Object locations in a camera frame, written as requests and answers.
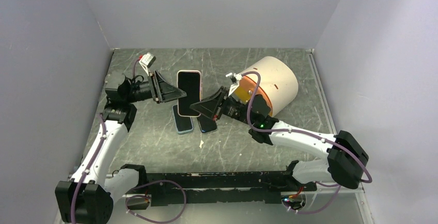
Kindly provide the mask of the light blue phone case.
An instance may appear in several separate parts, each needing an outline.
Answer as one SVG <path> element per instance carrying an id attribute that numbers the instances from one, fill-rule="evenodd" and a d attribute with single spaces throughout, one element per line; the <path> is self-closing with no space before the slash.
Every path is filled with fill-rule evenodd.
<path id="1" fill-rule="evenodd" d="M 178 106 L 173 105 L 173 117 L 178 134 L 187 134 L 193 131 L 193 121 L 191 117 L 183 117 L 178 114 Z"/>

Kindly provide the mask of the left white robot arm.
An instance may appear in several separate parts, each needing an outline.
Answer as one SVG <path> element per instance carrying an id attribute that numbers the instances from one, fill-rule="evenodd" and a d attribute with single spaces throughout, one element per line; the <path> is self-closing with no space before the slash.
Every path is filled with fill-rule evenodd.
<path id="1" fill-rule="evenodd" d="M 146 168 L 126 164 L 112 178 L 109 167 L 134 123 L 136 102 L 166 103 L 186 96 L 168 83 L 158 71 L 129 78 L 123 73 L 108 79 L 104 89 L 106 104 L 98 115 L 100 128 L 77 171 L 67 181 L 58 182 L 55 196 L 65 223 L 107 223 L 114 204 L 126 193 L 142 193 L 148 186 Z"/>

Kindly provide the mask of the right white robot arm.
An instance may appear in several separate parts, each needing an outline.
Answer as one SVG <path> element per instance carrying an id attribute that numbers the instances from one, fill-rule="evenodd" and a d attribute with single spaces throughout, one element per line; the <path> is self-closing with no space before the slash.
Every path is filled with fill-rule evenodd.
<path id="1" fill-rule="evenodd" d="M 260 94 L 243 104 L 221 87 L 190 108 L 214 121 L 225 115 L 248 124 L 249 134 L 258 143 L 289 147 L 316 157 L 315 161 L 290 163 L 284 176 L 289 190 L 317 181 L 335 182 L 349 189 L 372 182 L 366 168 L 369 156 L 351 133 L 341 130 L 337 134 L 324 134 L 289 125 L 269 115 L 270 108 Z"/>

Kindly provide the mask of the cream and orange drum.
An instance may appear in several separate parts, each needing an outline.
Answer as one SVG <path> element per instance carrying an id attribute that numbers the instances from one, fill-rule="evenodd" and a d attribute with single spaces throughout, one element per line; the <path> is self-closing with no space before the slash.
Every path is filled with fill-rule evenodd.
<path id="1" fill-rule="evenodd" d="M 261 76 L 257 94 L 263 96 L 271 109 L 270 116 L 274 117 L 298 94 L 298 80 L 292 70 L 279 59 L 266 56 L 249 66 L 241 74 L 255 71 Z"/>

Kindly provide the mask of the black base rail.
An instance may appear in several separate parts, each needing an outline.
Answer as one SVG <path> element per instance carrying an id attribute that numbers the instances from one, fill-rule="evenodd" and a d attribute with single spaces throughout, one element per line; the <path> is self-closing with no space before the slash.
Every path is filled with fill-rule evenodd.
<path id="1" fill-rule="evenodd" d="M 280 204 L 288 196 L 315 192 L 285 171 L 149 173 L 146 183 L 128 195 L 146 195 L 152 206 L 170 204 L 264 202 Z"/>

